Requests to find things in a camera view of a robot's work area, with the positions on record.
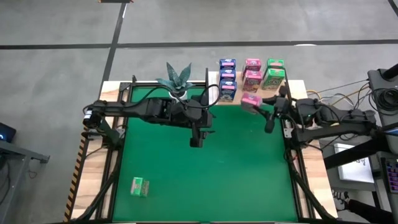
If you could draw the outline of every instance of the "yellow and black striped tape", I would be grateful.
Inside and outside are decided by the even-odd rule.
[[[75,170],[72,175],[72,183],[70,184],[69,195],[67,200],[67,209],[65,210],[63,221],[68,222],[72,216],[73,206],[75,204],[77,189],[78,189],[78,180],[80,179],[81,171],[83,170],[83,153],[86,147],[86,139],[81,136],[79,151],[77,154],[76,162],[75,162]]]

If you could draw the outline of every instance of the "potted plant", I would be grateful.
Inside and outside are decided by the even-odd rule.
[[[167,73],[169,74],[169,80],[157,78],[156,81],[171,89],[171,92],[169,92],[171,98],[177,100],[177,96],[181,100],[186,100],[187,90],[193,86],[192,83],[188,82],[189,76],[191,75],[191,63],[184,68],[180,76],[178,76],[174,68],[167,62]]]

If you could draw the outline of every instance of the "green mat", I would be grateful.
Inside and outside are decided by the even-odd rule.
[[[133,101],[149,90],[136,88]],[[266,134],[264,118],[240,106],[211,112],[216,133],[202,148],[190,148],[190,129],[129,119],[114,222],[297,220],[281,127]],[[133,177],[149,180],[146,198],[130,195]]]

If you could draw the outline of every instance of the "wooden table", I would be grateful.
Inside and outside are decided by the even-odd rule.
[[[235,94],[234,101],[232,103],[219,102],[219,104],[240,104],[240,99],[243,94],[241,91],[241,72],[237,72],[236,79],[238,83],[238,91]],[[117,101],[120,83],[120,81],[104,82],[101,90],[100,99],[106,101]],[[211,85],[213,83],[218,83],[218,72],[209,72],[209,84]],[[289,80],[289,87],[292,97],[307,98],[307,93],[303,80]],[[218,94],[218,91],[212,92],[213,94],[210,94],[209,96],[210,102],[212,102]],[[277,91],[258,90],[255,94],[261,96],[262,98],[268,98],[277,94]],[[109,125],[113,123],[113,118],[106,118],[106,120]],[[82,138],[81,140],[80,149],[75,164],[75,171],[72,176],[72,184],[67,200],[67,209],[65,211],[64,221],[67,221],[71,218],[79,217],[90,205],[90,203],[93,201],[96,194],[100,190],[107,149],[101,149],[98,152],[92,154],[90,157],[84,159],[84,156],[82,157],[82,155],[85,144],[87,144],[87,153],[90,153],[100,147],[101,139],[95,139],[90,142],[85,142],[84,138]],[[313,141],[312,144],[315,146],[319,146],[318,141]],[[113,159],[116,158],[117,153],[118,152],[116,151],[113,152]],[[311,191],[314,193],[319,202],[324,206],[324,208],[331,215],[337,217],[337,212],[331,194],[328,176],[326,173],[325,165],[323,163],[322,153],[318,149],[314,149],[312,147],[303,149],[302,153],[305,170],[307,173],[308,184]],[[108,203],[106,202],[107,200],[109,200],[109,195],[110,190],[105,196],[103,209],[104,211],[108,210]],[[303,216],[309,217],[306,199],[300,187],[299,195],[303,210]]]

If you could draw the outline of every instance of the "succulent plant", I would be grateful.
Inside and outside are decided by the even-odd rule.
[[[156,81],[169,87],[174,94],[179,95],[193,86],[192,83],[188,82],[189,76],[191,75],[191,63],[184,68],[180,76],[178,76],[174,68],[167,62],[167,73],[169,74],[169,80],[157,78]]]

